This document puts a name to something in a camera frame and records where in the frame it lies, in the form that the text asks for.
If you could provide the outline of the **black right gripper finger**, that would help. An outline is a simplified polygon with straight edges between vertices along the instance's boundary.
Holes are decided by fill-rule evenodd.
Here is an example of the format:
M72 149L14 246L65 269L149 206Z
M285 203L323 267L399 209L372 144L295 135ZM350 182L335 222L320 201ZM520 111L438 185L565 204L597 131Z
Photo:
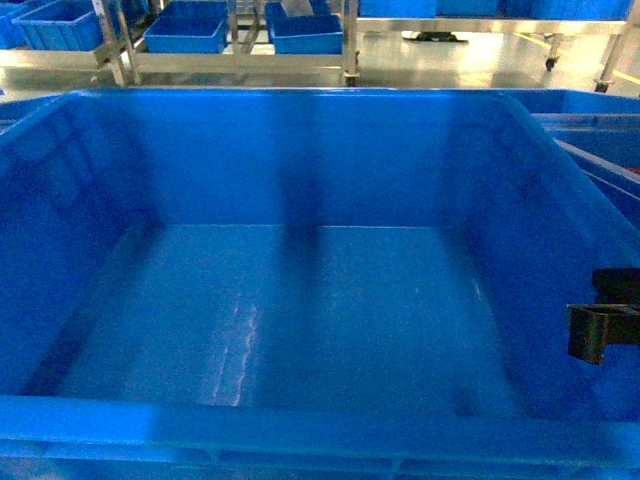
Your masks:
M596 269L593 304L570 304L568 354L602 365L610 345L639 345L639 269Z

